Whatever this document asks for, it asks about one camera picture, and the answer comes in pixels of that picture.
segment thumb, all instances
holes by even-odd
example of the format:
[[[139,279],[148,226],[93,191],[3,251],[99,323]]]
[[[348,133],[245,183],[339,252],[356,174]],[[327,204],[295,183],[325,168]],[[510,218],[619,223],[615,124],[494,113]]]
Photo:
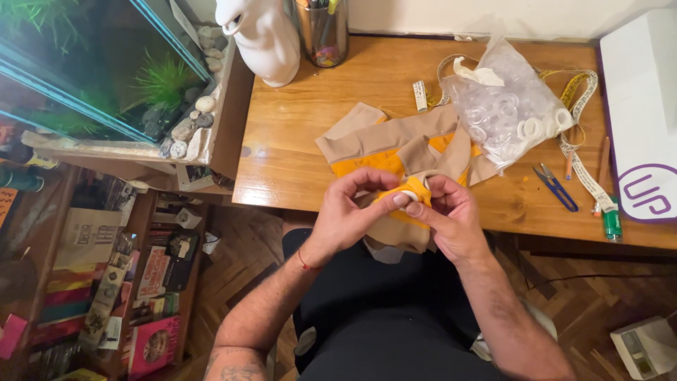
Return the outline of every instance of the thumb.
[[[362,218],[368,226],[371,226],[377,219],[404,207],[410,202],[412,200],[409,196],[402,192],[395,192],[364,208],[361,212]]]
[[[437,213],[435,210],[422,203],[411,203],[407,205],[407,214],[409,217],[415,218],[437,231],[444,231],[453,223],[447,216]]]

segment man's left hand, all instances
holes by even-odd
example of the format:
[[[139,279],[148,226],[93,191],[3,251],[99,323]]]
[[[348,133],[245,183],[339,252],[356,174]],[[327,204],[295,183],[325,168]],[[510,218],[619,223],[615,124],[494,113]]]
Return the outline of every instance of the man's left hand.
[[[377,219],[411,201],[409,196],[396,192],[360,209],[353,201],[357,192],[389,191],[398,186],[396,175],[370,167],[360,168],[332,182],[324,193],[320,214],[307,241],[311,250],[325,253],[323,258],[313,258],[312,266],[323,266],[335,253],[359,241]],[[306,255],[310,257],[311,253],[304,253],[304,259]]]

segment wooden floor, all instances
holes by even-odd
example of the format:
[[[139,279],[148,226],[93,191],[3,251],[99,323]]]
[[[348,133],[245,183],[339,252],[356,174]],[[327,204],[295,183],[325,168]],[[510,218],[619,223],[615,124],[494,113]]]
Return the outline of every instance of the wooden floor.
[[[283,263],[282,221],[257,209],[216,207],[211,231],[223,237],[200,278],[187,352],[192,362],[177,379],[202,377],[214,335],[235,304]],[[631,380],[609,337],[614,329],[677,309],[677,279],[575,279],[527,291],[520,268],[533,283],[584,274],[675,273],[674,265],[626,264],[530,256],[509,237],[498,239],[496,257],[518,295],[552,317],[559,343],[580,380]],[[278,339],[275,380],[296,376],[291,319]]]

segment plastic bag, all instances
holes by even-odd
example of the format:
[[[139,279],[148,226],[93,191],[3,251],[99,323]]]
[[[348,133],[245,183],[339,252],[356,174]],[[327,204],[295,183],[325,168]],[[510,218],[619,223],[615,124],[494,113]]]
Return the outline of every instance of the plastic bag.
[[[461,126],[499,174],[532,147],[573,126],[571,113],[503,36],[492,38],[477,68],[492,69],[483,71],[485,82],[502,80],[504,86],[483,85],[459,71],[440,85],[451,96]],[[498,78],[489,78],[494,74]]]

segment glass pen holder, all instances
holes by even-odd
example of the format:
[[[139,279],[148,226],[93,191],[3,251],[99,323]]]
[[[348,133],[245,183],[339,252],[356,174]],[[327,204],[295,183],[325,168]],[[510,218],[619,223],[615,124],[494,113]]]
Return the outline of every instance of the glass pen holder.
[[[329,68],[343,63],[348,57],[348,3],[347,0],[296,0],[294,6],[299,20],[301,46],[306,58],[315,66]]]

